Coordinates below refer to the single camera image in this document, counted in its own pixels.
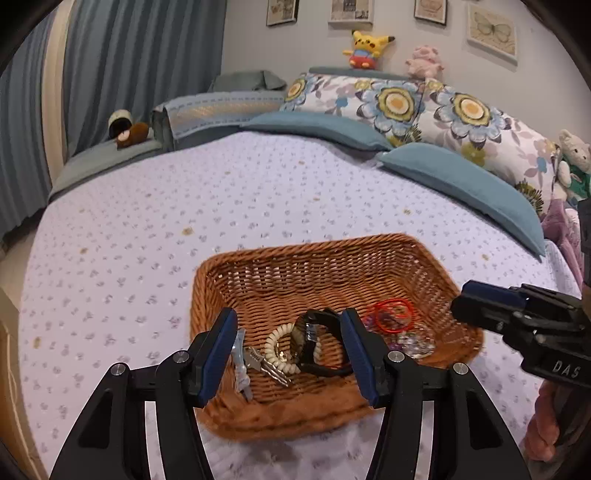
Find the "person's hand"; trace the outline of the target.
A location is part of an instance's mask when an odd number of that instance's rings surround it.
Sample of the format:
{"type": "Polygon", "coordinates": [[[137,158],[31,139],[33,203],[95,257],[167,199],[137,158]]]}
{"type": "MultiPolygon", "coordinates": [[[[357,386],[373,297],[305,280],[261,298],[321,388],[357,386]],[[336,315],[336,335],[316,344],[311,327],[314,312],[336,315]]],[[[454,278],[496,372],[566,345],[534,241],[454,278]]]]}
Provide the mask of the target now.
{"type": "Polygon", "coordinates": [[[556,455],[561,434],[554,409],[558,390],[559,386],[548,380],[539,389],[535,413],[523,439],[524,454],[529,460],[550,462],[556,455]]]}

